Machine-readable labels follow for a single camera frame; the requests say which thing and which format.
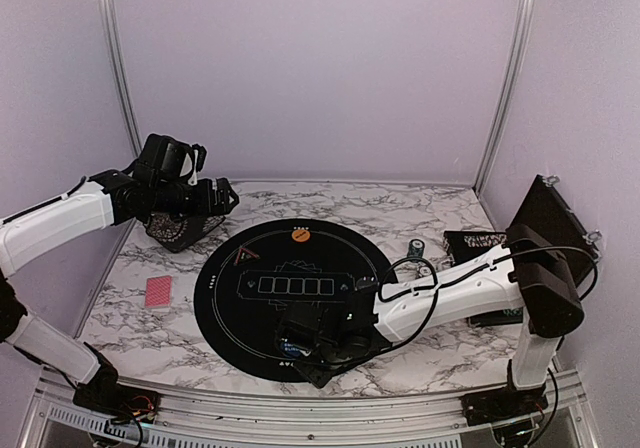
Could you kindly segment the blue small blind button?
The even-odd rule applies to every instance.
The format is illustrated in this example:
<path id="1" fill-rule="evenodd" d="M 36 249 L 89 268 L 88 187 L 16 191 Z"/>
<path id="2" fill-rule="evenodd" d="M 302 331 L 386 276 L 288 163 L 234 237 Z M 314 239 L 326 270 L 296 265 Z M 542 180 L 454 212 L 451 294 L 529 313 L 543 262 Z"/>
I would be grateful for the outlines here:
<path id="1" fill-rule="evenodd" d="M 293 343 L 286 339 L 282 339 L 280 342 L 280 349 L 282 353 L 288 357 L 297 358 L 301 355 L 300 349 Z"/>

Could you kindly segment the black dealer button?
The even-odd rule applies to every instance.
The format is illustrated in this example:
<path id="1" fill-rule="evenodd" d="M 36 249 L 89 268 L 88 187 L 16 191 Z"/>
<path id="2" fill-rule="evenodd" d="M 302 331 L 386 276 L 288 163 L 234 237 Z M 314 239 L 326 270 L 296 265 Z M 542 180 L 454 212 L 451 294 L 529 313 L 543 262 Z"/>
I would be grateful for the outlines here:
<path id="1" fill-rule="evenodd" d="M 355 283 L 355 292 L 358 294 L 377 293 L 380 288 L 380 282 L 376 277 L 362 277 Z"/>

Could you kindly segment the orange big blind button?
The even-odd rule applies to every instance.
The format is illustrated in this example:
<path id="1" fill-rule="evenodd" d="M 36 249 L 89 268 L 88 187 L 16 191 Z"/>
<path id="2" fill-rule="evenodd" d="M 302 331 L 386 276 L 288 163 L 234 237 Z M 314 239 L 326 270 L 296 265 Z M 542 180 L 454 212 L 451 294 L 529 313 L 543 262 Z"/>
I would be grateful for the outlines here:
<path id="1" fill-rule="evenodd" d="M 296 228 L 291 233 L 291 238 L 298 243 L 304 243 L 311 237 L 311 232 L 307 228 Z"/>

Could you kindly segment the red triangular all-in marker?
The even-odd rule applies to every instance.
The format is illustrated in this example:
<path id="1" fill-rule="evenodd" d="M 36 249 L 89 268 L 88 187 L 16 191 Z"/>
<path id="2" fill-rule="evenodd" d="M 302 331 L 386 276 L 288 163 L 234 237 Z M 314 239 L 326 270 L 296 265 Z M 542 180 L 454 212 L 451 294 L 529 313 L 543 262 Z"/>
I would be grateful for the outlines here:
<path id="1" fill-rule="evenodd" d="M 235 266 L 239 266 L 241 264 L 247 263 L 247 262 L 252 262 L 252 261 L 256 261 L 259 260 L 260 256 L 258 254 L 256 254 L 255 252 L 253 252 L 252 250 L 246 248 L 246 247 L 240 247 L 237 251 L 236 254 L 236 258 L 234 261 L 234 265 Z"/>

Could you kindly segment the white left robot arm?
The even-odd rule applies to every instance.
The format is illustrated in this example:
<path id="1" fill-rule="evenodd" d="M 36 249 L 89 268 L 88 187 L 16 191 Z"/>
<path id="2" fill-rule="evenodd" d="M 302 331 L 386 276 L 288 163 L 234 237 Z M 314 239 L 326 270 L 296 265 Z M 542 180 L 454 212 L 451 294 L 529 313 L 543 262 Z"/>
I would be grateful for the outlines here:
<path id="1" fill-rule="evenodd" d="M 21 303 L 9 277 L 41 255 L 82 235 L 164 214 L 181 222 L 224 217 L 239 204 L 225 178 L 200 177 L 206 149 L 151 134 L 124 170 L 84 177 L 71 190 L 1 222 L 1 339 L 60 370 L 106 413 L 125 406 L 126 391 L 99 353 L 62 333 Z"/>

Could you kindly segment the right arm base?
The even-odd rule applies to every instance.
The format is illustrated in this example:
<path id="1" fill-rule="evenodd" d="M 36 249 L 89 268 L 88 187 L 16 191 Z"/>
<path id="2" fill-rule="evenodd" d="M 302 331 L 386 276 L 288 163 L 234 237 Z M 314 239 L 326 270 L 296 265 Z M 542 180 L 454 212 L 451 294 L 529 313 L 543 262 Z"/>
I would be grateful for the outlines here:
<path id="1" fill-rule="evenodd" d="M 469 393 L 461 397 L 468 426 L 491 424 L 495 441 L 503 447 L 524 446 L 538 428 L 532 416 L 547 407 L 545 386 L 516 390 L 511 386 Z"/>

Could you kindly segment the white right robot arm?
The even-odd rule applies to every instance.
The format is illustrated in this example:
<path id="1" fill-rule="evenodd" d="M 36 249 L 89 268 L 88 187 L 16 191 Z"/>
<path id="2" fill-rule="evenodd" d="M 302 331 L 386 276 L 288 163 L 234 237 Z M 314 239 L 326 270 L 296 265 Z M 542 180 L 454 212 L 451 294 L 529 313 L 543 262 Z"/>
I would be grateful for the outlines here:
<path id="1" fill-rule="evenodd" d="M 523 327 L 495 406 L 515 416 L 534 399 L 561 339 L 584 321 L 570 255 L 598 270 L 591 252 L 553 245 L 523 224 L 505 243 L 444 271 L 391 283 L 362 277 L 336 309 L 295 302 L 279 322 L 275 347 L 307 382 L 324 387 L 336 374 L 397 351 L 426 328 L 503 309 L 522 309 Z"/>

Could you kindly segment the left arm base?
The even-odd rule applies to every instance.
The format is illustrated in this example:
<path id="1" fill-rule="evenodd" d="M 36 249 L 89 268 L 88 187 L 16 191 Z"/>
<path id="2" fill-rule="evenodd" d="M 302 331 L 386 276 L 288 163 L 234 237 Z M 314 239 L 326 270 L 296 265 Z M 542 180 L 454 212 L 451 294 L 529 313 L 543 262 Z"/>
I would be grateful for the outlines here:
<path id="1" fill-rule="evenodd" d="M 111 366 L 101 367 L 87 383 L 78 383 L 73 396 L 74 405 L 111 415 L 116 423 L 152 423 L 158 403 L 157 392 L 121 384 Z"/>

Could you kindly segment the black floral patterned pouch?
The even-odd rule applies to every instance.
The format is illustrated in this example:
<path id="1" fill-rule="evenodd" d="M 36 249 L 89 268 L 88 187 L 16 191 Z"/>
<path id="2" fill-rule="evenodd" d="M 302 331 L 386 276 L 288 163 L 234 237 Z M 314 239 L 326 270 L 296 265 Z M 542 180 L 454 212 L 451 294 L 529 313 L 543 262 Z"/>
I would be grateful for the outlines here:
<path id="1" fill-rule="evenodd" d="M 154 213 L 145 233 L 172 253 L 180 253 L 206 237 L 225 221 L 225 216 L 191 216 L 174 221 L 168 214 Z"/>

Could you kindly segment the round black poker mat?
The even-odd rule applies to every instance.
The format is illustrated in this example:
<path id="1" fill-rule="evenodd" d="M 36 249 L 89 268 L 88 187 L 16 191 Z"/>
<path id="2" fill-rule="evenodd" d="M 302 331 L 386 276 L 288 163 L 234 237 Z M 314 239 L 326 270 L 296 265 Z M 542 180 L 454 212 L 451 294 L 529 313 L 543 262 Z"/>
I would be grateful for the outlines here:
<path id="1" fill-rule="evenodd" d="M 311 237 L 295 242 L 291 233 Z M 259 260 L 234 265 L 246 247 Z M 306 382 L 275 347 L 276 328 L 295 302 L 336 304 L 362 277 L 396 279 L 384 253 L 365 236 L 335 223 L 284 219 L 250 227 L 224 242 L 204 264 L 194 290 L 195 319 L 223 360 L 251 376 Z"/>

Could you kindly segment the red playing card deck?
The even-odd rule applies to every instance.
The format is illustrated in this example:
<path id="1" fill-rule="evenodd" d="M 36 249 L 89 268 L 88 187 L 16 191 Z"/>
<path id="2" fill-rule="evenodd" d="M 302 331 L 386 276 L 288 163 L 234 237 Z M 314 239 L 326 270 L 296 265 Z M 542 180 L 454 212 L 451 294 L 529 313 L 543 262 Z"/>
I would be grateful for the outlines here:
<path id="1" fill-rule="evenodd" d="M 146 309 L 166 308 L 171 303 L 172 277 L 165 275 L 148 278 L 146 281 L 144 307 Z"/>

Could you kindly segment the green poker chip stack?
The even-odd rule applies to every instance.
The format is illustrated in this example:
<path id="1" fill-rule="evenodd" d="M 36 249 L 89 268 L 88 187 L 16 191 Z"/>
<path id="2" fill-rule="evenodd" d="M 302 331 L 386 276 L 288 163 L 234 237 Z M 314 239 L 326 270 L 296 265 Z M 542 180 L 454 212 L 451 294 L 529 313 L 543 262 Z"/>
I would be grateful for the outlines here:
<path id="1" fill-rule="evenodd" d="M 422 258 L 425 250 L 425 242 L 421 239 L 411 239 L 408 243 L 407 257 Z"/>

